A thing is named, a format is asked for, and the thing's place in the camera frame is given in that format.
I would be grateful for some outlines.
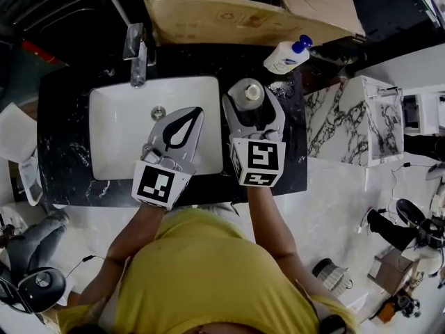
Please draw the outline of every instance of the white marble wall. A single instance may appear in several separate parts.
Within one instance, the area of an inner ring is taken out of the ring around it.
[[[308,156],[360,166],[400,159],[401,99],[378,97],[390,87],[356,77],[306,95]]]

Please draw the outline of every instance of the faucet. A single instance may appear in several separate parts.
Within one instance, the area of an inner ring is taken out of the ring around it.
[[[122,58],[131,59],[130,85],[134,88],[144,86],[147,66],[156,65],[156,50],[154,46],[148,49],[149,45],[152,43],[147,39],[143,23],[128,25]]]

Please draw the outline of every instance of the white tile floor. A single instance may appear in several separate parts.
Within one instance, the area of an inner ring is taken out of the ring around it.
[[[405,155],[405,162],[430,166],[434,161],[426,157]],[[330,257],[335,264],[349,268],[355,291],[368,291],[359,320],[371,313],[383,296],[379,287],[366,278],[374,255],[387,247],[377,234],[357,234],[356,230],[369,207],[387,207],[391,200],[394,177],[391,170],[400,164],[393,162],[374,168],[361,168],[348,164],[332,163],[318,159],[308,160],[308,190],[302,193],[276,197],[282,216],[296,239],[303,262],[312,268],[319,260]],[[407,198],[427,214],[438,181],[425,181],[425,167],[402,168],[396,172],[397,183],[391,210],[399,198]],[[236,206],[252,234],[248,206]],[[136,209],[67,207],[71,223],[54,262],[66,273],[83,257],[96,254],[104,256],[108,245],[125,226]],[[72,274],[75,290],[81,291],[94,277],[102,261],[93,259],[83,263]],[[445,290],[435,289],[437,279],[426,278],[415,296],[421,301],[422,317],[404,319],[400,315],[390,325],[406,327],[407,333],[426,332],[435,316],[445,306]]]

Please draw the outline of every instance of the bottle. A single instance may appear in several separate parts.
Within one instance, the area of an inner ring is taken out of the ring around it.
[[[312,47],[309,36],[301,35],[297,42],[280,42],[268,58],[264,60],[264,67],[275,74],[286,74],[309,59],[307,48]]]

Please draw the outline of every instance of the white sink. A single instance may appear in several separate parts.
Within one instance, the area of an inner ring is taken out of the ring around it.
[[[190,106],[204,110],[204,124],[193,164],[196,175],[223,171],[218,80],[214,77],[153,79],[142,88],[129,83],[94,89],[90,94],[90,149],[96,180],[130,180],[155,120]]]

